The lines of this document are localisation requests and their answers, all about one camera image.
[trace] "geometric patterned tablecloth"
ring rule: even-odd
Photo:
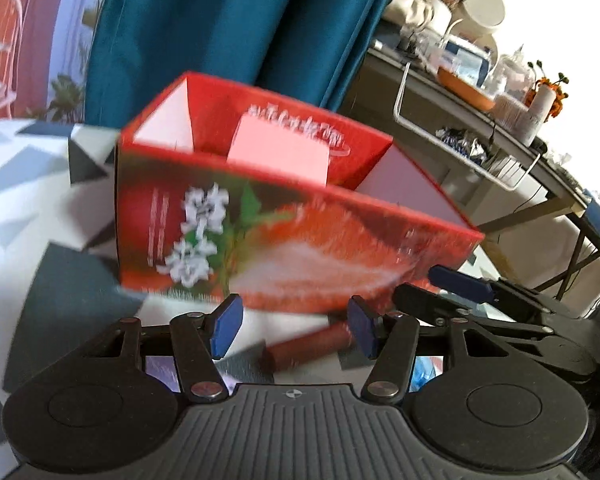
[[[0,121],[0,410],[24,381],[120,317],[165,324],[178,314],[214,307],[118,285],[113,167],[118,134],[92,126]],[[479,264],[474,257],[461,270],[480,276],[485,266]],[[218,367],[235,381],[351,382],[359,388],[369,362],[355,349],[275,376],[255,365],[265,344],[328,323],[325,316],[248,310]],[[0,478],[14,467],[0,426]]]

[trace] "cardboard box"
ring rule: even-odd
[[[327,185],[226,156],[243,115],[330,147]],[[329,312],[359,294],[384,308],[430,266],[482,240],[377,130],[272,92],[187,73],[123,129],[116,224],[122,285],[250,308]]]

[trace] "curtain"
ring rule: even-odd
[[[120,128],[187,70],[336,109],[387,0],[105,0],[86,123]]]

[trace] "orange fruit print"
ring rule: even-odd
[[[337,203],[314,200],[277,211],[294,218],[254,230],[261,248],[230,280],[247,307],[323,313],[344,309],[352,294],[378,305],[413,270],[410,258]]]

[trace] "gray desk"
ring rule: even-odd
[[[404,66],[400,62],[374,49],[369,49],[364,67],[396,83],[400,83],[404,73]],[[494,131],[491,118],[447,91],[425,73],[411,70],[406,80],[406,88],[435,104],[485,139],[489,139],[491,134],[494,134],[494,145],[515,158],[521,166],[528,167],[536,158],[535,153],[520,144],[503,128],[496,126]],[[405,102],[403,110],[408,107],[408,102]],[[478,226],[482,232],[494,234],[541,217],[555,218],[570,213],[581,216],[584,213],[587,204],[583,197],[571,189],[568,183],[542,158],[532,168],[530,175],[548,191],[549,198],[537,205]],[[494,184],[484,179],[466,209],[470,212],[493,186]]]

